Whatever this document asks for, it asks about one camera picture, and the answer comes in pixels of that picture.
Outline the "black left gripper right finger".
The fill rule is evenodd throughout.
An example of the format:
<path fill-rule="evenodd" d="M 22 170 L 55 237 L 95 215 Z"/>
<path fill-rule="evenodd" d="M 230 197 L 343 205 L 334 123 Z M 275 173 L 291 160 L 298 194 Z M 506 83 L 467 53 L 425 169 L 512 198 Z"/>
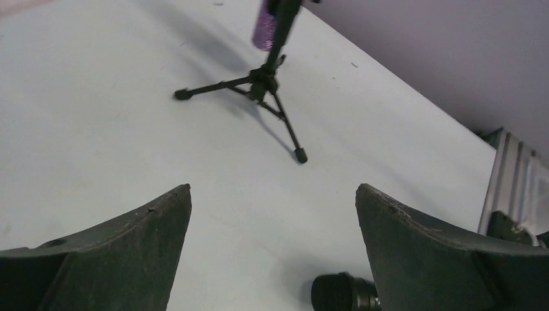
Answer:
<path fill-rule="evenodd" d="M 355 206 L 383 310 L 547 310 L 548 250 L 462 229 L 371 185 Z"/>

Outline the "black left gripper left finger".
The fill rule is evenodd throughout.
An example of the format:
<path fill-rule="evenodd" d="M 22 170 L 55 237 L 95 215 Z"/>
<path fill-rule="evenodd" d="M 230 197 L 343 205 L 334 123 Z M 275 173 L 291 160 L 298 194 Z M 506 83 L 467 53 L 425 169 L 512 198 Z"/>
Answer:
<path fill-rule="evenodd" d="M 1 252 L 2 310 L 166 310 L 190 186 L 36 248 Z"/>

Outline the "black shock-mount tripod stand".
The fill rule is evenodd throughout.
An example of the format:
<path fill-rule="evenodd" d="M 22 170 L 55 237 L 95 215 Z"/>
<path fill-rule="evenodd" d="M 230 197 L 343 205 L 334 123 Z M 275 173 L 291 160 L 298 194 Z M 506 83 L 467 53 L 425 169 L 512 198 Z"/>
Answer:
<path fill-rule="evenodd" d="M 188 100 L 194 95 L 220 89 L 229 89 L 243 95 L 284 122 L 295 146 L 295 157 L 299 163 L 304 164 L 308 161 L 308 157 L 295 135 L 291 122 L 277 94 L 279 84 L 276 79 L 276 72 L 286 59 L 286 55 L 282 54 L 282 48 L 286 44 L 302 4 L 303 2 L 299 0 L 267 2 L 267 12 L 274 13 L 276 26 L 274 28 L 273 44 L 265 63 L 261 67 L 251 70 L 247 76 L 242 78 L 221 81 L 217 84 L 195 89 L 179 89 L 174 92 L 173 98 L 176 100 Z"/>

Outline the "purple glitter microphone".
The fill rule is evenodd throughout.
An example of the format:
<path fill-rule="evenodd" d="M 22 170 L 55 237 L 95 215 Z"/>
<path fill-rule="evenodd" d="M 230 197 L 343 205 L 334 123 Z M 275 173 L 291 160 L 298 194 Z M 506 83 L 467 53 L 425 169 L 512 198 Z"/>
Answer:
<path fill-rule="evenodd" d="M 268 0 L 261 2 L 251 38 L 252 44 L 263 52 L 271 50 L 276 30 L 276 20 L 269 11 L 269 3 Z"/>

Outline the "black microphone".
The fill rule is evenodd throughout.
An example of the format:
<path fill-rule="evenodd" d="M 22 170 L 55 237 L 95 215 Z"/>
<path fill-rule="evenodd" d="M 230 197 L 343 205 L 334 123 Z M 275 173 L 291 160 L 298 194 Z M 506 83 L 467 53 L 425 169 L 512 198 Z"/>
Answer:
<path fill-rule="evenodd" d="M 375 284 L 347 272 L 316 277 L 311 285 L 311 304 L 316 311 L 381 310 Z"/>

